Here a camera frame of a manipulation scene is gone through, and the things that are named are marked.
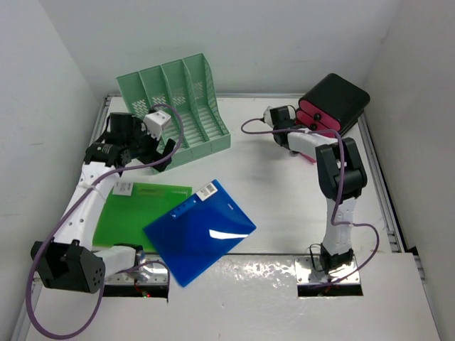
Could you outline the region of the black pink drawer box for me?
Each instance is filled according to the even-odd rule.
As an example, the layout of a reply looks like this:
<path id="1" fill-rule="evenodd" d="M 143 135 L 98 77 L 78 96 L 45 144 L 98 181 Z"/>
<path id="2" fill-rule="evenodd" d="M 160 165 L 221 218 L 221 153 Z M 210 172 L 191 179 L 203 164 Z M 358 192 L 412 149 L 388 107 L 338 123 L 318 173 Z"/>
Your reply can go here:
<path id="1" fill-rule="evenodd" d="M 316 147 L 337 144 L 358 120 L 370 102 L 370 95 L 331 73 L 313 86 L 299 100 L 296 123 L 303 129 L 291 132 L 289 149 L 316 161 Z"/>

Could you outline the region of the blue plastic folder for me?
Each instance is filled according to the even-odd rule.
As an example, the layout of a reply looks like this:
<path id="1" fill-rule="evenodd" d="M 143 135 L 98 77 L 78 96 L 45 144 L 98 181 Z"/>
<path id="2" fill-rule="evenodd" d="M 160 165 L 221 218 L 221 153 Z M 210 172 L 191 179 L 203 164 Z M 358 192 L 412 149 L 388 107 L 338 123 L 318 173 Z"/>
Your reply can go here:
<path id="1" fill-rule="evenodd" d="M 145 226 L 144 233 L 186 287 L 256 228 L 215 179 Z"/>

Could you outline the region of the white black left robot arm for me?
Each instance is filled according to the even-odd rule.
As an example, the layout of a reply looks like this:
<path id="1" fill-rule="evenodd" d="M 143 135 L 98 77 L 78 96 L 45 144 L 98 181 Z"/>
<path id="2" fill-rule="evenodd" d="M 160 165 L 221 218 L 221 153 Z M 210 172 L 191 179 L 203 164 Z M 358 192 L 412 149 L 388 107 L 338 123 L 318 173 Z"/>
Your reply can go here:
<path id="1" fill-rule="evenodd" d="M 112 189 L 119 185 L 125 166 L 134 159 L 162 172 L 171 162 L 176 142 L 169 139 L 163 151 L 161 135 L 171 122 L 164 111 L 144 118 L 111 113 L 105 130 L 86 149 L 80 179 L 65 211 L 63 223 L 48 246 L 36 242 L 31 257 L 46 288 L 96 293 L 105 278 L 138 264 L 139 245 L 116 243 L 92 251 L 93 237 Z"/>

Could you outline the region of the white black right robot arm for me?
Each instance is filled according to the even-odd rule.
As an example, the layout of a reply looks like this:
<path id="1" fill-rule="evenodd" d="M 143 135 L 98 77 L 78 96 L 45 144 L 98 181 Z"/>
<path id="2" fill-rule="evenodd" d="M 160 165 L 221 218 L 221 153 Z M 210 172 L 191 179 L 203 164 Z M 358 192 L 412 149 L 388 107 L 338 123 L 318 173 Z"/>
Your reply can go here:
<path id="1" fill-rule="evenodd" d="M 294 153 L 316 162 L 318 183 L 326 197 L 326 231 L 319 261 L 325 274 L 353 259 L 351 224 L 356 200 L 367 185 L 367 175 L 355 140 L 341 138 L 333 129 L 297 124 L 290 106 L 268 107 L 264 122 L 274 140 Z"/>

